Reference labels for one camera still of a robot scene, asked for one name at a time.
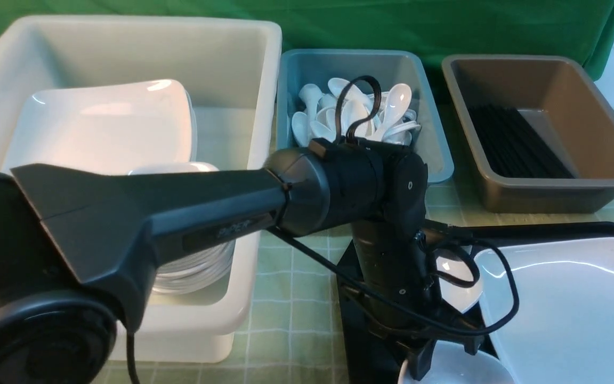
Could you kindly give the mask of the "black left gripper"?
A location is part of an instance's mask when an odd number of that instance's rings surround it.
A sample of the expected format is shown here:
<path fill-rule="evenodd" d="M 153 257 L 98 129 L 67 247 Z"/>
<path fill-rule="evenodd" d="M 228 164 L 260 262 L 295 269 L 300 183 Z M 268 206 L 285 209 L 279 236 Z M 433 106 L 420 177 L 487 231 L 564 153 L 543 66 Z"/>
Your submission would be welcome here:
<path fill-rule="evenodd" d="M 362 220 L 351 226 L 361 287 L 351 289 L 369 320 L 369 331 L 395 342 L 400 364 L 398 381 L 421 381 L 429 373 L 437 341 L 460 343 L 475 356 L 484 343 L 484 326 L 470 320 L 443 299 L 440 279 L 460 287 L 474 286 L 478 266 L 461 257 L 474 280 L 463 281 L 437 270 L 436 250 L 448 244 L 468 245 L 469 234 L 436 226 L 404 236 L 390 223 Z"/>

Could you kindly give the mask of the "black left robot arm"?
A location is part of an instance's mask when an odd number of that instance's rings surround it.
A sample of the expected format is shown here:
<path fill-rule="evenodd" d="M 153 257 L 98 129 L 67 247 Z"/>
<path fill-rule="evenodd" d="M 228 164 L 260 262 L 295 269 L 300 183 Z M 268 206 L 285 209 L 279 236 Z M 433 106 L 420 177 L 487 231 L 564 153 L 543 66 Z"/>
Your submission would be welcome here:
<path fill-rule="evenodd" d="M 441 296 L 423 233 L 428 167 L 407 146 L 313 140 L 258 170 L 103 175 L 49 164 L 0 172 L 0 383 L 90 383 L 117 323 L 135 333 L 156 272 L 267 229 L 350 286 L 421 378 L 439 341 L 475 354 L 484 329 Z"/>

